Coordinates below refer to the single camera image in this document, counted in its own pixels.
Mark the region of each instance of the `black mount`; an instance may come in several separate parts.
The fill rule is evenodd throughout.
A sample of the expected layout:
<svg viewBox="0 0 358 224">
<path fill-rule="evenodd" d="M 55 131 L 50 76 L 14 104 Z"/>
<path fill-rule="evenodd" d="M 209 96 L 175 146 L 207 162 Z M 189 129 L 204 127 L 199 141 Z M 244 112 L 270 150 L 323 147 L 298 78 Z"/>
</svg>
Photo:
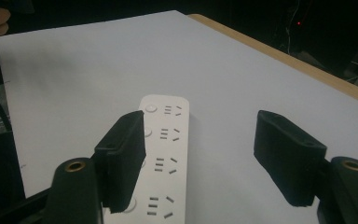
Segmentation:
<svg viewBox="0 0 358 224">
<path fill-rule="evenodd" d="M 0 223 L 97 224 L 102 206 L 123 212 L 145 159 L 144 112 L 121 117 L 94 151 L 62 163 L 50 189 L 0 212 Z"/>
<path fill-rule="evenodd" d="M 259 111 L 255 157 L 292 206 L 320 199 L 322 224 L 358 224 L 358 160 L 324 159 L 327 147 L 287 118 Z"/>
</svg>

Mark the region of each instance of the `white power strip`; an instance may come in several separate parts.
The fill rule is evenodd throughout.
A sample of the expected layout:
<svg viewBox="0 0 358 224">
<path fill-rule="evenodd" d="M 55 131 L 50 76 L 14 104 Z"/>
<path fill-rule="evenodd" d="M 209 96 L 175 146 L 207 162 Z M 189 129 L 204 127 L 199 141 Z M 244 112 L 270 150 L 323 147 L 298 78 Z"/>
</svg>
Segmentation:
<svg viewBox="0 0 358 224">
<path fill-rule="evenodd" d="M 185 224 L 188 100 L 148 95 L 139 109 L 145 112 L 145 162 L 129 208 L 106 212 L 104 223 Z"/>
</svg>

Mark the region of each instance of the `table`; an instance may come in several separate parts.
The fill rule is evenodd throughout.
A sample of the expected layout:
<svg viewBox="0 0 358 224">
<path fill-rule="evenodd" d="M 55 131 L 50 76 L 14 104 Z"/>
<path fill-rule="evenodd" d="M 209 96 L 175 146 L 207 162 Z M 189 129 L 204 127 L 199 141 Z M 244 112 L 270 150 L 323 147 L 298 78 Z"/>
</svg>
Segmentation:
<svg viewBox="0 0 358 224">
<path fill-rule="evenodd" d="M 200 15 L 2 36 L 0 63 L 28 196 L 151 93 L 190 102 L 186 223 L 317 223 L 317 200 L 291 207 L 254 158 L 260 109 L 327 145 L 328 160 L 358 159 L 358 87 Z"/>
</svg>

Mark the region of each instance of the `brass screw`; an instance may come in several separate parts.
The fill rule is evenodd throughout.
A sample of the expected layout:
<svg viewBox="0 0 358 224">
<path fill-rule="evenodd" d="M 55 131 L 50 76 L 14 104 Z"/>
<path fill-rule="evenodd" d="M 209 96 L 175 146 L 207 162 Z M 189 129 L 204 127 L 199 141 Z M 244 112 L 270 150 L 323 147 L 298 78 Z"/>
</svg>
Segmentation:
<svg viewBox="0 0 358 224">
<path fill-rule="evenodd" d="M 86 167 L 86 163 L 83 161 L 72 161 L 65 166 L 66 172 L 77 172 Z"/>
<path fill-rule="evenodd" d="M 343 161 L 342 165 L 345 168 L 348 168 L 353 171 L 358 171 L 358 162 L 357 161 Z"/>
</svg>

